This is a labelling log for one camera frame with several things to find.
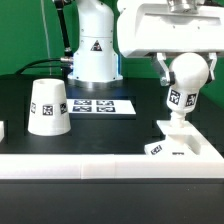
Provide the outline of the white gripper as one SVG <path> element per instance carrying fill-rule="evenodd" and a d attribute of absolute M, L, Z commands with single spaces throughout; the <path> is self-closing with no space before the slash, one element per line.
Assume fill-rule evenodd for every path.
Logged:
<path fill-rule="evenodd" d="M 155 53 L 151 62 L 162 86 L 175 84 L 166 54 L 208 53 L 206 83 L 215 80 L 216 53 L 224 54 L 224 7 L 199 5 L 195 13 L 174 13 L 167 0 L 118 0 L 117 8 L 119 51 L 126 58 Z"/>

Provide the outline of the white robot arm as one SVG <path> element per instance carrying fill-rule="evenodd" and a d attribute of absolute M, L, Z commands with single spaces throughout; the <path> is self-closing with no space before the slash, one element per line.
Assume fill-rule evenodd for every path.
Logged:
<path fill-rule="evenodd" d="M 70 78 L 84 83 L 108 83 L 119 78 L 119 53 L 126 58 L 151 58 L 162 85 L 175 83 L 165 60 L 196 53 L 214 71 L 224 57 L 224 7 L 205 0 L 118 0 L 120 15 L 99 0 L 76 0 L 79 13 L 79 48 L 73 55 Z"/>

